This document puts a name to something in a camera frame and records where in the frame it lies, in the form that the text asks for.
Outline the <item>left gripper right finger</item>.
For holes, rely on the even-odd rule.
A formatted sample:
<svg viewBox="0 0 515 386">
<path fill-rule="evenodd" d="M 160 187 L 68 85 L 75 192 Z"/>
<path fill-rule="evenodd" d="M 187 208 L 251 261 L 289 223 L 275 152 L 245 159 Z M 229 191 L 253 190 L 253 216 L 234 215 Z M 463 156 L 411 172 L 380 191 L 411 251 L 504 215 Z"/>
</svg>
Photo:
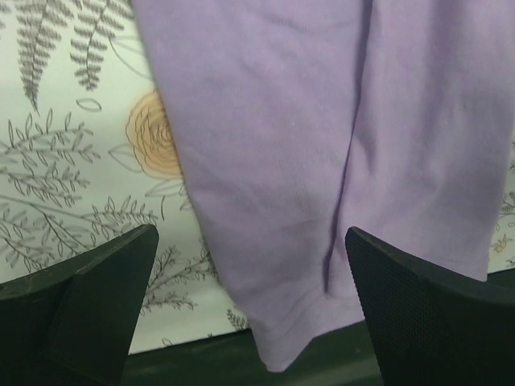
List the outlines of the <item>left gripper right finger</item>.
<svg viewBox="0 0 515 386">
<path fill-rule="evenodd" d="M 345 248 L 386 385 L 512 385 L 514 271 L 478 281 L 353 227 Z"/>
</svg>

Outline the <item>purple t shirt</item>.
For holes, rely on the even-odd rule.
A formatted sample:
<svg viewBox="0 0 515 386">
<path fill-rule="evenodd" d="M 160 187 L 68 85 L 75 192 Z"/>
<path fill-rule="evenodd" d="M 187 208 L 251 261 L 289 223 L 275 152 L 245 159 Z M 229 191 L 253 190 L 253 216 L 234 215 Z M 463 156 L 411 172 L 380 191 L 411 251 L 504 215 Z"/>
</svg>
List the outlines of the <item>purple t shirt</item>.
<svg viewBox="0 0 515 386">
<path fill-rule="evenodd" d="M 187 193 L 261 361 L 363 318 L 356 226 L 477 280 L 514 129 L 511 1 L 135 1 Z"/>
</svg>

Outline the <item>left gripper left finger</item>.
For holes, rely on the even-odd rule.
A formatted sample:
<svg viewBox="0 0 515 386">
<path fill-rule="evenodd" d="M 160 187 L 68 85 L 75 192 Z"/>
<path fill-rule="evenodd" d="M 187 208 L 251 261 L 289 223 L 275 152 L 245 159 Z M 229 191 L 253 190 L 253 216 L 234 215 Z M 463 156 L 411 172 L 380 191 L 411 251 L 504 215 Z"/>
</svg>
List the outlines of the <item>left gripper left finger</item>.
<svg viewBox="0 0 515 386">
<path fill-rule="evenodd" d="M 118 385 L 159 233 L 140 225 L 1 285 L 3 385 Z"/>
</svg>

